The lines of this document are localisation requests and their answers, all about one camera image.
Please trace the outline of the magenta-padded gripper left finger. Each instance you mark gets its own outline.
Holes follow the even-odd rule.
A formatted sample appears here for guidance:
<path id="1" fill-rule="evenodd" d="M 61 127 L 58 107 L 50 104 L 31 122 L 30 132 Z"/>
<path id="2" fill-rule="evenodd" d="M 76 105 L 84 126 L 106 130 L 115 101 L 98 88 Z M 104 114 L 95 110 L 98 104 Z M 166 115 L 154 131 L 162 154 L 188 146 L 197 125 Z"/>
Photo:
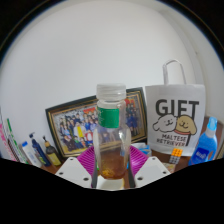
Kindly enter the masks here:
<path id="1" fill-rule="evenodd" d="M 56 172 L 56 176 L 84 188 L 95 188 L 98 174 L 94 147 L 89 147 L 77 158 L 69 157 Z"/>

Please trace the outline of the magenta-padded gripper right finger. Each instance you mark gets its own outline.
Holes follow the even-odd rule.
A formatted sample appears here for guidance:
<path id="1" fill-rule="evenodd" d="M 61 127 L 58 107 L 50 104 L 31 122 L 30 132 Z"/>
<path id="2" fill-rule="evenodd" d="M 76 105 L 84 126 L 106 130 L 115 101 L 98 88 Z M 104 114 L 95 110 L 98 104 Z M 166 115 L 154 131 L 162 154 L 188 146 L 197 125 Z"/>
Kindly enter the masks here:
<path id="1" fill-rule="evenodd" d="M 130 169 L 136 188 L 170 175 L 168 169 L 157 157 L 147 157 L 134 146 L 130 147 Z"/>

